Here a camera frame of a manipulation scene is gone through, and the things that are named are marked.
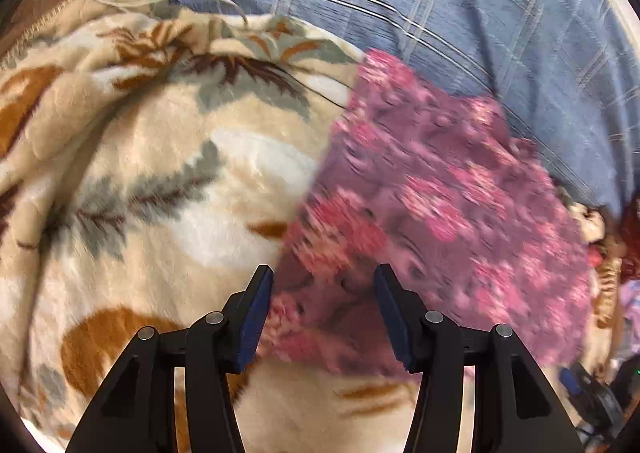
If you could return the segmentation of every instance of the blue gripper pad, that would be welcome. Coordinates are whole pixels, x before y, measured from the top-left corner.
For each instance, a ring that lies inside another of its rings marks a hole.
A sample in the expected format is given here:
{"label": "blue gripper pad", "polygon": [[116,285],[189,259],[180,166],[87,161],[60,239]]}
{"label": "blue gripper pad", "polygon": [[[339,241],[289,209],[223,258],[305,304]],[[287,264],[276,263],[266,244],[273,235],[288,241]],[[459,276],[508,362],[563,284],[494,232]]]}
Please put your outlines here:
{"label": "blue gripper pad", "polygon": [[267,265],[260,265],[254,273],[240,301],[236,316],[242,318],[237,330],[237,349],[230,357],[234,370],[240,373],[254,359],[262,327],[269,311],[273,271]]}
{"label": "blue gripper pad", "polygon": [[402,295],[402,287],[388,263],[376,267],[373,286],[396,359],[404,365],[405,370],[412,370],[415,357],[411,350],[409,326],[397,299]]}

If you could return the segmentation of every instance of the fleece blanket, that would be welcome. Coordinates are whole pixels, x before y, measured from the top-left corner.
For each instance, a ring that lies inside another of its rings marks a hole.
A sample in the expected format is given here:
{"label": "fleece blanket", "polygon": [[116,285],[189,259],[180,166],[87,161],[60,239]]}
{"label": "fleece blanket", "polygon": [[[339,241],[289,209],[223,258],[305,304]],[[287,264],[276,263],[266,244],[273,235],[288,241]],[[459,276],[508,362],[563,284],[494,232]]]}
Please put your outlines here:
{"label": "fleece blanket", "polygon": [[[0,383],[64,446],[140,327],[186,327],[275,268],[362,53],[291,18],[94,0],[37,0],[2,41]],[[402,451],[417,395],[274,357],[229,381],[255,453]]]}

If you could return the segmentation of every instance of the metal pin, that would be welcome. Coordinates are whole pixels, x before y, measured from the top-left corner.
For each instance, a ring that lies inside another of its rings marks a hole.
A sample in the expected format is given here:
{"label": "metal pin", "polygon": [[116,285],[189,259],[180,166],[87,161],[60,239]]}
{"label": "metal pin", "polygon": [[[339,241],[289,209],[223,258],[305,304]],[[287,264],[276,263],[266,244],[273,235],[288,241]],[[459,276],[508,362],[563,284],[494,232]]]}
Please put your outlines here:
{"label": "metal pin", "polygon": [[138,338],[146,341],[148,339],[151,339],[155,333],[156,330],[153,327],[144,327],[138,331]]}
{"label": "metal pin", "polygon": [[223,319],[225,319],[225,315],[222,314],[222,312],[219,312],[219,311],[209,312],[204,317],[204,321],[209,323],[209,325],[217,325],[218,323],[222,323]]}
{"label": "metal pin", "polygon": [[424,318],[429,323],[442,323],[442,320],[444,320],[444,316],[442,315],[442,313],[438,312],[437,310],[428,311],[428,313],[424,315]]}
{"label": "metal pin", "polygon": [[495,328],[495,331],[503,338],[510,338],[513,335],[513,329],[509,325],[504,323],[500,323]]}

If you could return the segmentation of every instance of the blue plaid fabric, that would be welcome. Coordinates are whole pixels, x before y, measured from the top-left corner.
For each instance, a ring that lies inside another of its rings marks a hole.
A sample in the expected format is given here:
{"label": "blue plaid fabric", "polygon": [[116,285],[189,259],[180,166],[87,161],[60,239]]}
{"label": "blue plaid fabric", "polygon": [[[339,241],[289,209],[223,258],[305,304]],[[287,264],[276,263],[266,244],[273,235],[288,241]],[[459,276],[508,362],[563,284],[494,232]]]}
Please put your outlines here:
{"label": "blue plaid fabric", "polygon": [[618,214],[636,188],[640,72],[607,0],[234,1],[386,50],[449,93],[493,94],[583,202]]}

